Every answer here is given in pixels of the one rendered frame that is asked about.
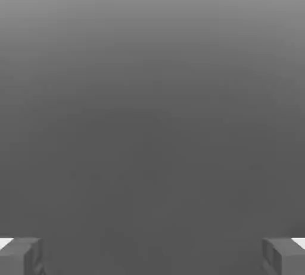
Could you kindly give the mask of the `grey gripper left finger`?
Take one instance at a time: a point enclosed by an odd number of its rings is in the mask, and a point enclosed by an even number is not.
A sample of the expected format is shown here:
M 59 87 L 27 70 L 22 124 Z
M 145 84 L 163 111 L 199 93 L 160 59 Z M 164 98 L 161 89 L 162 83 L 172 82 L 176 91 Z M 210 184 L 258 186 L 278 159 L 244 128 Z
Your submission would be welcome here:
M 45 275 L 43 239 L 0 237 L 0 275 Z

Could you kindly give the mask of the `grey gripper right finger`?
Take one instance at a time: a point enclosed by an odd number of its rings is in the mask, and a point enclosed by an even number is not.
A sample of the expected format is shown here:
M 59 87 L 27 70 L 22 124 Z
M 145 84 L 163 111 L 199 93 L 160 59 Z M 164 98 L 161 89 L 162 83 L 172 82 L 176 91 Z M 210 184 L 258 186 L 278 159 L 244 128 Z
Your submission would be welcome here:
M 305 275 L 305 237 L 262 239 L 264 275 Z

